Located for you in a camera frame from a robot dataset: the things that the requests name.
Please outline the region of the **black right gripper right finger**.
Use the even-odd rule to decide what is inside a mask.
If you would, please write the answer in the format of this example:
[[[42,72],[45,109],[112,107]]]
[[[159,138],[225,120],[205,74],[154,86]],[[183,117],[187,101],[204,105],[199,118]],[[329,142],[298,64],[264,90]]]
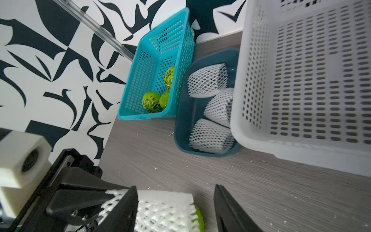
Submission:
[[[219,232],[263,232],[222,185],[215,186],[214,208]]]

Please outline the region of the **green custard apple sleeved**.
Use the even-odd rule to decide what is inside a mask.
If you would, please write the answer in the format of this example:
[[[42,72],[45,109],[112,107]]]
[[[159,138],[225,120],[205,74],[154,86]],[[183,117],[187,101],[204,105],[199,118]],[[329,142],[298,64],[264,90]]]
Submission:
[[[197,221],[198,224],[199,224],[198,228],[199,228],[200,232],[205,232],[205,222],[204,222],[203,215],[202,215],[200,209],[196,205],[194,205],[194,207],[195,207],[196,211],[195,211],[195,213],[192,214],[192,216],[193,216],[192,222]]]

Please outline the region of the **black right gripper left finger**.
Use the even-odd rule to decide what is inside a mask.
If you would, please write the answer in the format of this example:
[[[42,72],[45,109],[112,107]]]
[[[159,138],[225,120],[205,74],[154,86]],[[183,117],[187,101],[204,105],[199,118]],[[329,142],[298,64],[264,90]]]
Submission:
[[[136,186],[110,189],[93,197],[99,206],[95,232],[133,232],[138,209]]]

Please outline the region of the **white foam net sleeve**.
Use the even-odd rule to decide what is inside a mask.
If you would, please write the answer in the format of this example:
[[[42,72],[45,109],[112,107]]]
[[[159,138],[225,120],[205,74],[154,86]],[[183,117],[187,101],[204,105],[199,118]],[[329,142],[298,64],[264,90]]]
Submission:
[[[137,190],[138,209],[133,232],[200,232],[192,194]]]

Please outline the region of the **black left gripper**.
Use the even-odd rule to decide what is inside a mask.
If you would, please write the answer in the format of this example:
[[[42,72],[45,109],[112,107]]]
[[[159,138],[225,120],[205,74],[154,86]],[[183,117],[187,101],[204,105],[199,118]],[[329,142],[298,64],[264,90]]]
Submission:
[[[103,171],[87,155],[63,150],[32,193],[20,214],[1,215],[2,232],[95,232],[106,191],[123,186],[102,180]]]

